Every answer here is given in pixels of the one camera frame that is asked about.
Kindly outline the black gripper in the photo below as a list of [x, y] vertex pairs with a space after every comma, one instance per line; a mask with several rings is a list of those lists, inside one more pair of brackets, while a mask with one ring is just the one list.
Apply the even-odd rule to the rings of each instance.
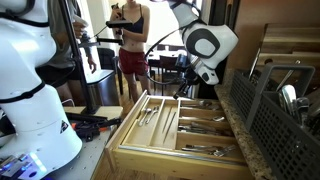
[[192, 69], [188, 68], [185, 72], [179, 74], [179, 88], [173, 94], [174, 99], [179, 97], [186, 97], [191, 86], [199, 83], [199, 76]]

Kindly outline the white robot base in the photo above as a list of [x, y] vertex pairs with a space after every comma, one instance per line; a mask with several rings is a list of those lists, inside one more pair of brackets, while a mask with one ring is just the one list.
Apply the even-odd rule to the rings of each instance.
[[47, 0], [0, 0], [0, 107], [15, 132], [1, 139], [1, 180], [41, 180], [82, 148], [55, 88], [35, 68], [56, 52]]

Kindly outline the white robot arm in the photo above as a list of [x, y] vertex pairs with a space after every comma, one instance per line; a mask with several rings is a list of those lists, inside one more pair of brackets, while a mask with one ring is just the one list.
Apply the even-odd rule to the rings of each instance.
[[177, 81], [179, 89], [174, 99], [184, 97], [192, 85], [203, 80], [208, 85], [216, 85], [219, 78], [216, 67], [226, 59], [238, 43], [238, 36], [227, 25], [207, 25], [196, 15], [195, 6], [187, 0], [152, 0], [167, 2], [179, 28], [185, 50], [188, 55], [179, 55], [176, 67], [180, 73]]

